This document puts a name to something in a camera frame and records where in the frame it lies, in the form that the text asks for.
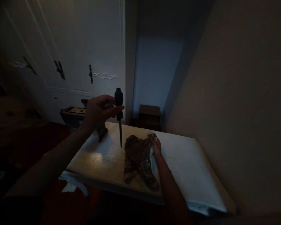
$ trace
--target white wall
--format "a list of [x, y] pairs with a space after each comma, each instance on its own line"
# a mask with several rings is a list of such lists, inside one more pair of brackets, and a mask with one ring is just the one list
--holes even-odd
[[190, 1], [139, 1], [133, 117], [166, 97], [185, 41]]
[[281, 211], [281, 0], [216, 1], [182, 62], [165, 131], [200, 142], [242, 214]]

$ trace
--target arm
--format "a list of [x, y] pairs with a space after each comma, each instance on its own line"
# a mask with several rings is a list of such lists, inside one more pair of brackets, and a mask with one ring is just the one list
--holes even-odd
[[114, 117], [124, 106], [114, 107], [115, 99], [102, 95], [88, 100], [86, 116], [81, 126], [40, 161], [32, 166], [7, 192], [7, 196], [40, 196], [70, 163], [88, 137], [108, 118]]
[[181, 194], [172, 172], [161, 154], [161, 143], [151, 138], [153, 143], [154, 158], [157, 163], [161, 190], [165, 206], [169, 211], [171, 219], [177, 224], [192, 224], [189, 209]]

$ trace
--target hand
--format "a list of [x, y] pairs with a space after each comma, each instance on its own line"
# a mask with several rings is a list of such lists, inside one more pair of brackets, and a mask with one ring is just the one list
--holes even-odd
[[157, 141], [155, 141], [153, 138], [150, 138], [150, 140], [153, 143], [153, 150], [154, 150], [153, 156], [154, 156], [154, 158], [162, 157], [162, 154], [161, 154], [161, 143], [160, 143], [159, 139], [157, 139]]
[[81, 129], [94, 132], [110, 117], [115, 117], [125, 108], [125, 106], [113, 106], [115, 104], [115, 98], [110, 95], [101, 95], [89, 99], [86, 106], [86, 115], [80, 125]]

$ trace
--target black handle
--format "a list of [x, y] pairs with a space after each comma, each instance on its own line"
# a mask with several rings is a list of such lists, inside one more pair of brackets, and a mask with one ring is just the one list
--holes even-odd
[[91, 77], [91, 83], [93, 83], [93, 72], [91, 71], [91, 65], [90, 67], [90, 73], [88, 74]]
[[59, 64], [59, 65], [57, 64], [56, 60], [54, 60], [54, 63], [55, 63], [55, 65], [56, 65], [56, 71], [59, 72], [59, 74], [60, 74], [60, 76], [62, 77], [62, 79], [65, 80], [65, 75], [64, 75], [64, 73], [63, 73], [62, 65], [61, 65], [60, 61], [58, 61], [58, 64]]
[[28, 65], [26, 65], [26, 67], [29, 68], [29, 69], [31, 69], [32, 72], [34, 73], [34, 75], [37, 75], [36, 72], [34, 71], [34, 69], [32, 68], [32, 66], [30, 65], [30, 63], [28, 62], [28, 60], [26, 59], [26, 57], [23, 56], [23, 58], [24, 58], [24, 60], [26, 61], [26, 63], [28, 64]]
[[[119, 87], [116, 89], [115, 92], [115, 102], [116, 102], [116, 106], [123, 105], [123, 93], [121, 92], [121, 89]], [[119, 112], [116, 115], [116, 119], [117, 120], [123, 119], [123, 111]]]

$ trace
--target patterned cloth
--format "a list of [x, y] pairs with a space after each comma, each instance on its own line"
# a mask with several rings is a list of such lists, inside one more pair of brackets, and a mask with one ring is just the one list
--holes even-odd
[[156, 134], [148, 135], [145, 140], [139, 139], [135, 135], [131, 135], [125, 142], [125, 169], [124, 179], [126, 183], [130, 183], [132, 178], [140, 174], [145, 184], [153, 191], [159, 188], [152, 172], [153, 154], [152, 142], [150, 137], [157, 140]]

